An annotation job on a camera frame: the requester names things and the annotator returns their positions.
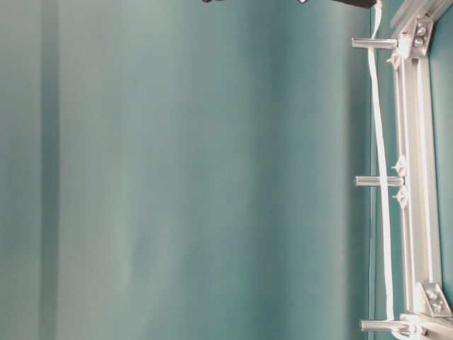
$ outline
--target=metal rod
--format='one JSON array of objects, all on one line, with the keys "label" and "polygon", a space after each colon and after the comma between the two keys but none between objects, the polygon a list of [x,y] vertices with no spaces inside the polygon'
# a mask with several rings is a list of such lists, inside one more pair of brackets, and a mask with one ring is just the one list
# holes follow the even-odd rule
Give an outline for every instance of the metal rod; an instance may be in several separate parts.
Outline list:
[{"label": "metal rod", "polygon": [[[404,185],[402,177],[387,177],[389,186],[400,187]],[[381,181],[378,176],[356,176],[354,180],[355,186],[381,186]]]},{"label": "metal rod", "polygon": [[365,39],[365,38],[353,38],[352,46],[358,48],[384,48],[387,50],[394,50],[398,47],[397,39]]},{"label": "metal rod", "polygon": [[401,321],[374,321],[361,320],[360,327],[362,332],[398,332],[412,333],[412,327],[407,322]]}]

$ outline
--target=aluminum frame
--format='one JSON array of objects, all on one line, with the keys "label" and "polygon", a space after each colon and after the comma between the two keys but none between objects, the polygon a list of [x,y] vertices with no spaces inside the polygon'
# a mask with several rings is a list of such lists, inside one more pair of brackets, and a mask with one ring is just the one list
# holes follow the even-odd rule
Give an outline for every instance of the aluminum frame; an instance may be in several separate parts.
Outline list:
[{"label": "aluminum frame", "polygon": [[[453,0],[405,0],[391,22],[392,39],[352,41],[353,47],[394,50],[390,61],[394,67],[399,152],[394,168],[403,179],[396,199],[401,206],[407,313],[391,324],[362,321],[365,332],[396,332],[398,338],[413,339],[419,331],[415,339],[453,339],[453,314],[442,291],[428,50],[434,22],[452,4]],[[374,183],[371,178],[360,179],[369,186]]]}]

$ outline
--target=metal bracket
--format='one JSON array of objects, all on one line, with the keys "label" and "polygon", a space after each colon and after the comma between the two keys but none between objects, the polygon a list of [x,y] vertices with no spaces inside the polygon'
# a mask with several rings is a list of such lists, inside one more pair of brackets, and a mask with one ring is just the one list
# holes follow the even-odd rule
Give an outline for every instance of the metal bracket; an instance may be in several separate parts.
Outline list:
[{"label": "metal bracket", "polygon": [[453,317],[452,310],[439,283],[418,283],[420,305],[418,312],[429,317]]},{"label": "metal bracket", "polygon": [[422,18],[415,20],[411,36],[411,51],[409,52],[410,58],[425,57],[428,53],[430,46],[432,28],[434,21],[430,18]]}]

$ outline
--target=metal peg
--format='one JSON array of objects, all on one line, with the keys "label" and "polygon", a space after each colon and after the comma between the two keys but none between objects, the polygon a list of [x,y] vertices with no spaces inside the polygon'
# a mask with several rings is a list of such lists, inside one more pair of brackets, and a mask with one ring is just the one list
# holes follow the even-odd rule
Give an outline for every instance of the metal peg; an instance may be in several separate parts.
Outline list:
[{"label": "metal peg", "polygon": [[358,48],[384,48],[386,50],[394,50],[398,47],[397,39],[366,39],[353,38],[352,46]]},{"label": "metal peg", "polygon": [[[389,186],[400,187],[404,185],[402,177],[387,177]],[[381,180],[378,176],[356,176],[354,180],[355,186],[381,186]]]},{"label": "metal peg", "polygon": [[397,332],[411,334],[414,332],[413,327],[409,322],[402,321],[375,321],[362,320],[360,321],[362,332]]}]

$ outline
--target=silver metal bar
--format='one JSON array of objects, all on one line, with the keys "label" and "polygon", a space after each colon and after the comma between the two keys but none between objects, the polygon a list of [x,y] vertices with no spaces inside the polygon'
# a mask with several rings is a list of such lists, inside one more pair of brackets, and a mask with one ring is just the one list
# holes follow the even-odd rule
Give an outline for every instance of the silver metal bar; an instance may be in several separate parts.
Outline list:
[{"label": "silver metal bar", "polygon": [[402,321],[374,321],[361,320],[360,327],[362,332],[398,332],[411,333],[412,329],[408,322]]},{"label": "silver metal bar", "polygon": [[[356,176],[354,184],[355,186],[381,186],[381,180],[378,176]],[[396,187],[403,186],[404,178],[395,176],[387,177],[387,184]]]},{"label": "silver metal bar", "polygon": [[391,21],[391,27],[395,28],[392,37],[411,31],[417,18],[429,16],[439,20],[452,4],[453,0],[405,0]]},{"label": "silver metal bar", "polygon": [[352,47],[358,48],[384,48],[386,50],[393,50],[398,47],[397,39],[365,39],[353,38]]},{"label": "silver metal bar", "polygon": [[419,312],[417,283],[442,282],[428,59],[403,60],[397,77],[401,87],[397,91],[402,94],[398,130],[404,136],[400,153],[407,161],[409,196],[401,212],[405,305],[409,312]]}]

